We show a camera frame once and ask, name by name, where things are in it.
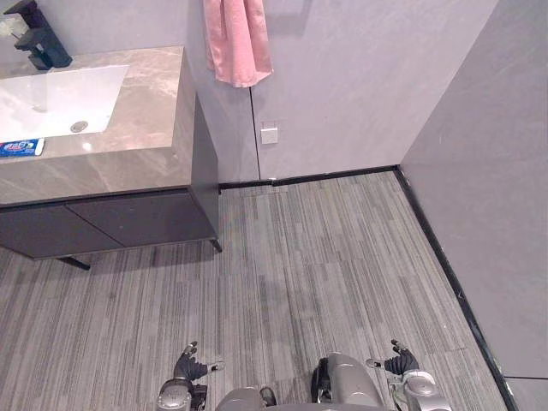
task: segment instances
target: wall outlet cover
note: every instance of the wall outlet cover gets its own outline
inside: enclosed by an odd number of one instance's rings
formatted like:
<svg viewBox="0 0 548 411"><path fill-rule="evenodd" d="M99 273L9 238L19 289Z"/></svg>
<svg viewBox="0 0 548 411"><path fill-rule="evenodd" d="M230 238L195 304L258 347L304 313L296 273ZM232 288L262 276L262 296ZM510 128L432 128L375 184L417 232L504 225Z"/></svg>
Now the wall outlet cover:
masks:
<svg viewBox="0 0 548 411"><path fill-rule="evenodd" d="M277 127L262 128L260 130L260 139L263 144L277 143Z"/></svg>

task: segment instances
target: bathroom sink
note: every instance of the bathroom sink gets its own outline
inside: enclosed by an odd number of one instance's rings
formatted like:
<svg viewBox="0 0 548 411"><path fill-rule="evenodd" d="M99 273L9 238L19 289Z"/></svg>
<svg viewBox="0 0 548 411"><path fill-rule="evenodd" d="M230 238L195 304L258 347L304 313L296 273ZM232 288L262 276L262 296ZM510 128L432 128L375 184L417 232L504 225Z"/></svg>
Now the bathroom sink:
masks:
<svg viewBox="0 0 548 411"><path fill-rule="evenodd" d="M117 65L0 80L0 142L105 131L127 72Z"/></svg>

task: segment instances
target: floor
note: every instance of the floor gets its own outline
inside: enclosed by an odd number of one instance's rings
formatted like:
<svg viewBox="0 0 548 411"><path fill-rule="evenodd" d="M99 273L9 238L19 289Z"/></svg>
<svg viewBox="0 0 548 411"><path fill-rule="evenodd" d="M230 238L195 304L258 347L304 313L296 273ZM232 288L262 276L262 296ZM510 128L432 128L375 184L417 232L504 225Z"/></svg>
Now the floor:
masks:
<svg viewBox="0 0 548 411"><path fill-rule="evenodd" d="M225 190L205 241L92 256L92 270L0 251L0 409L153 410L184 346L233 387L308 401L333 350L415 352L457 410L503 410L456 298L391 172ZM393 408L383 372L371 371Z"/></svg>

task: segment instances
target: pink towel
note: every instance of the pink towel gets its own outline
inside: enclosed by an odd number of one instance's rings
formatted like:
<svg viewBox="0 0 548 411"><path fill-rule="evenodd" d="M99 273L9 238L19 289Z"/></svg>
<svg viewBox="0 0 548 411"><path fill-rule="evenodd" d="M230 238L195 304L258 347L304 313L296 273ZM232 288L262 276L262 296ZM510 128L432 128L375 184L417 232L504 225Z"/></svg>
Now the pink towel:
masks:
<svg viewBox="0 0 548 411"><path fill-rule="evenodd" d="M250 87L272 73L262 0L204 0L204 14L217 80Z"/></svg>

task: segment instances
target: soap box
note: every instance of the soap box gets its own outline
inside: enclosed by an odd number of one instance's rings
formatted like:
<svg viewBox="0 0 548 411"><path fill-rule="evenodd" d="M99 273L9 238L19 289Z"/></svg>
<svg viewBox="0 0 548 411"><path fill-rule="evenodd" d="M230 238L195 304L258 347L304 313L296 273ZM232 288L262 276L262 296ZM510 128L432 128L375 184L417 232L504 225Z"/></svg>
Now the soap box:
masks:
<svg viewBox="0 0 548 411"><path fill-rule="evenodd" d="M0 143L0 157L39 156L44 150L44 139Z"/></svg>

